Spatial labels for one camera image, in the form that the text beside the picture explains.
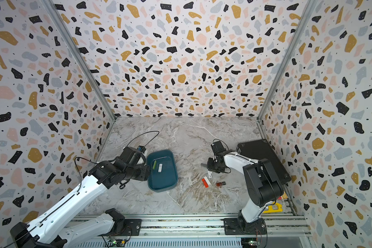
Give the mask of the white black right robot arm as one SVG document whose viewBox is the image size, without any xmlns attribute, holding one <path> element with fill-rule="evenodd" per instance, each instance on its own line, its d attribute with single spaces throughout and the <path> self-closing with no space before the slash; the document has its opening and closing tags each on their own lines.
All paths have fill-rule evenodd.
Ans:
<svg viewBox="0 0 372 248">
<path fill-rule="evenodd" d="M 252 159 L 235 150 L 226 149 L 222 141 L 211 144 L 213 157 L 205 167 L 217 174 L 240 172 L 246 181 L 249 200 L 239 211 L 238 217 L 224 219 L 227 235 L 265 233 L 267 226 L 261 217 L 269 206 L 274 206 L 284 193 L 280 178 L 268 159 Z"/>
</svg>

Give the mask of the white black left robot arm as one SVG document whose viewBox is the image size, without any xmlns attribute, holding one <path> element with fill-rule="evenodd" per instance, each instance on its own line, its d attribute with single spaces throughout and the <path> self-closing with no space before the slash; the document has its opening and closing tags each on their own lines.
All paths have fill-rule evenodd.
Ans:
<svg viewBox="0 0 372 248">
<path fill-rule="evenodd" d="M 141 221 L 127 221 L 114 208 L 76 226 L 67 224 L 111 187 L 123 189 L 129 181 L 146 181 L 149 175 L 146 148 L 125 147 L 115 159 L 95 163 L 74 190 L 41 216 L 16 224 L 10 230 L 12 244 L 17 248 L 73 248 L 97 236 L 138 235 L 135 228 Z"/>
</svg>

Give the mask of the dark red metal usb drive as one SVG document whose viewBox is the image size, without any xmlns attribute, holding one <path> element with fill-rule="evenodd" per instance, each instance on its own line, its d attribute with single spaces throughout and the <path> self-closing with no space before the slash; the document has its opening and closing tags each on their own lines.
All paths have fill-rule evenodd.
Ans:
<svg viewBox="0 0 372 248">
<path fill-rule="evenodd" d="M 216 183 L 216 186 L 217 187 L 222 187 L 222 186 L 225 186 L 226 185 L 226 182 L 218 182 L 218 183 Z"/>
</svg>

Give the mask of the red usb flash drive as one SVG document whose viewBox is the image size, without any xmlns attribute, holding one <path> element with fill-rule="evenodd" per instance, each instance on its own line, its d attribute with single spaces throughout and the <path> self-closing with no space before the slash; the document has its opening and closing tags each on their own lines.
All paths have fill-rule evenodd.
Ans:
<svg viewBox="0 0 372 248">
<path fill-rule="evenodd" d="M 205 178 L 202 179 L 202 182 L 203 182 L 205 188 L 208 188 L 210 186 L 210 182 L 207 181 Z"/>
</svg>

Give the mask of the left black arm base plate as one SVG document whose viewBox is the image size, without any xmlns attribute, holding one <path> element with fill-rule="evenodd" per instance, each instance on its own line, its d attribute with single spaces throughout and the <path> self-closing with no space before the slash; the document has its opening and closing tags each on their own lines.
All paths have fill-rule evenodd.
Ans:
<svg viewBox="0 0 372 248">
<path fill-rule="evenodd" d="M 117 236 L 139 236 L 142 227 L 142 219 L 125 219 L 120 225 Z"/>
</svg>

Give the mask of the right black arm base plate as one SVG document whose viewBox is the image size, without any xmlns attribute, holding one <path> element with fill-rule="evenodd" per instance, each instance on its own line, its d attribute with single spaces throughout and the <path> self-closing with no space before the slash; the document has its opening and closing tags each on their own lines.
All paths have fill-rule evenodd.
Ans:
<svg viewBox="0 0 372 248">
<path fill-rule="evenodd" d="M 263 218 L 247 223 L 242 217 L 223 220 L 226 235 L 265 235 L 267 226 Z"/>
</svg>

